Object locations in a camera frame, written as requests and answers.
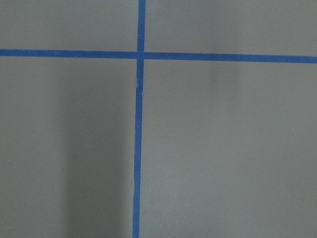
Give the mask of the vertical blue tape strip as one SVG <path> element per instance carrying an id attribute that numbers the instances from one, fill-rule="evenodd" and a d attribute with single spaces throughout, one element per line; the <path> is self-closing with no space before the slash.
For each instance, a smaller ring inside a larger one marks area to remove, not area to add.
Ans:
<path id="1" fill-rule="evenodd" d="M 141 158 L 142 158 L 142 118 L 143 118 L 143 81 L 145 55 L 146 2 L 138 1 L 138 32 L 136 58 L 136 107 L 135 107 L 135 145 L 134 145 L 134 194 L 132 237 L 139 237 L 140 196 L 141 196 Z"/>

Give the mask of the horizontal blue tape strip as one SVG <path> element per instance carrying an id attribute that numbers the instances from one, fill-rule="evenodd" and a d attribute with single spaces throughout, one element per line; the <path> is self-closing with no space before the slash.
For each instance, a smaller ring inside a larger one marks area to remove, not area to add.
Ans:
<path id="1" fill-rule="evenodd" d="M 316 56 L 201 54 L 201 53 L 155 53 L 119 51 L 73 51 L 73 50 L 23 50 L 1 49 L 2 57 L 45 58 L 92 58 L 92 59 L 142 59 L 142 60 L 197 60 L 234 62 L 275 62 L 316 64 Z"/>

